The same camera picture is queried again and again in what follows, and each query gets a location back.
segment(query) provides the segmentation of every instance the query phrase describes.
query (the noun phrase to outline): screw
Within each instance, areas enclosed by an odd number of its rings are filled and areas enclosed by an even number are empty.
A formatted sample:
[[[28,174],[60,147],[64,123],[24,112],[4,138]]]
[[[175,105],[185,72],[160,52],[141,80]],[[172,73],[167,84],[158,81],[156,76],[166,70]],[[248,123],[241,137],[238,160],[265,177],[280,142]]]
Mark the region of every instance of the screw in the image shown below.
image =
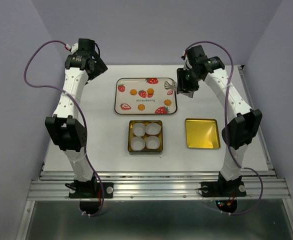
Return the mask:
[[[203,186],[202,187],[202,192],[204,192],[205,194],[208,192],[208,186]]]
[[[238,186],[238,189],[241,193],[244,193],[246,191],[246,187],[243,185]]]
[[[108,187],[106,188],[106,192],[107,192],[108,194],[113,193],[113,187],[108,186]]]

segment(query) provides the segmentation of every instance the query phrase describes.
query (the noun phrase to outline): rectangular tray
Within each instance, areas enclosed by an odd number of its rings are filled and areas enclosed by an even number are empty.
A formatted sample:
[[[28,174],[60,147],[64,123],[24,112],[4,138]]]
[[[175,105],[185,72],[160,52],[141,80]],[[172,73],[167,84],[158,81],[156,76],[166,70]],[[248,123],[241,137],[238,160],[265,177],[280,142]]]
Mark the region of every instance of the rectangular tray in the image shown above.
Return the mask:
[[[116,82],[114,110],[121,115],[174,114],[176,92],[165,89],[171,78],[121,78]]]
[[[188,148],[219,149],[221,147],[218,123],[215,119],[187,118],[185,133]]]
[[[160,133],[155,135],[160,140],[160,147],[158,149],[149,149],[149,148],[145,147],[141,151],[134,151],[131,148],[130,142],[131,142],[132,138],[135,137],[135,135],[133,133],[133,125],[135,123],[143,123],[145,126],[147,126],[150,123],[156,123],[156,124],[159,124],[161,126]],[[142,136],[142,138],[145,141],[149,136],[150,136],[149,134],[145,133],[145,135]],[[129,154],[131,154],[131,155],[162,154],[162,151],[163,151],[163,124],[162,124],[162,121],[161,120],[131,120],[129,122],[129,126],[128,126],[127,150],[129,152]]]

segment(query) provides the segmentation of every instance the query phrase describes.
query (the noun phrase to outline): white table surface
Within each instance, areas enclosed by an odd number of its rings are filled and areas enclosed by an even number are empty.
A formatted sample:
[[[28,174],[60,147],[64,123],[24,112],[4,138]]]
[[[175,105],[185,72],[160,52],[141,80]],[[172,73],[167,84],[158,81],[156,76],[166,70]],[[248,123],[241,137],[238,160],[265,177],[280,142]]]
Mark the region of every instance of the white table surface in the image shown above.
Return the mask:
[[[194,98],[177,95],[177,112],[172,115],[119,115],[114,111],[116,83],[120,78],[172,78],[177,80],[178,65],[111,65],[108,70],[84,87],[80,106],[87,125],[87,154],[94,168],[106,172],[188,172],[219,171],[223,165],[226,145],[221,131],[224,110],[212,90],[200,82]],[[232,83],[247,100],[238,72],[234,67]],[[220,149],[187,147],[185,119],[216,119],[220,134]],[[163,122],[163,153],[156,156],[136,156],[128,153],[130,120],[161,120]],[[267,171],[262,143],[256,136],[248,146],[243,166]],[[50,142],[44,171],[72,171],[58,146]]]

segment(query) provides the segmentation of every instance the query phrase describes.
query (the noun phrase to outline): square gold tray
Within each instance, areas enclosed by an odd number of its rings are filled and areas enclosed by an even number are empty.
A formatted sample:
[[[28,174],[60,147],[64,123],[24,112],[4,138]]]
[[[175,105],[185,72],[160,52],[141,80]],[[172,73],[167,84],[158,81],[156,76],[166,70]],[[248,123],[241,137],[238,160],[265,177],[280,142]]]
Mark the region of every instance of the square gold tray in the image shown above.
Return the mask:
[[[185,119],[186,145],[195,149],[219,149],[220,137],[215,119]]]
[[[150,123],[156,123],[161,126],[161,131],[159,134],[155,135],[160,140],[160,146],[157,149],[149,149],[147,147],[143,148],[141,151],[134,151],[131,147],[131,140],[135,137],[133,133],[133,125],[135,123],[143,123],[145,126],[147,126]],[[143,140],[146,141],[146,139],[151,136],[147,133],[142,136]],[[128,126],[128,141],[127,141],[127,150],[129,154],[131,155],[152,155],[152,154],[162,154],[163,151],[163,125],[161,120],[131,120]]]

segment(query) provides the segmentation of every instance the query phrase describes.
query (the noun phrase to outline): purple-gray wall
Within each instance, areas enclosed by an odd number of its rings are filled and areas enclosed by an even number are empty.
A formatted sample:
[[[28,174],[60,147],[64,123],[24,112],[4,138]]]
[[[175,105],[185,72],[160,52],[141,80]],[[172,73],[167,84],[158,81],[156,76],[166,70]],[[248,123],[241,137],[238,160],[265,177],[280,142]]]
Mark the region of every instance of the purple-gray wall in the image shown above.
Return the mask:
[[[107,64],[180,64],[200,40],[245,63],[281,0],[32,0],[53,39],[91,38]],[[229,59],[215,46],[208,56]]]
[[[284,0],[244,68],[275,170],[293,198],[293,1]]]
[[[30,182],[41,170],[49,140],[44,120],[59,94],[23,81],[28,58],[49,40],[30,0],[0,0],[0,240],[16,239]],[[63,64],[55,46],[48,46],[28,78],[62,86]]]

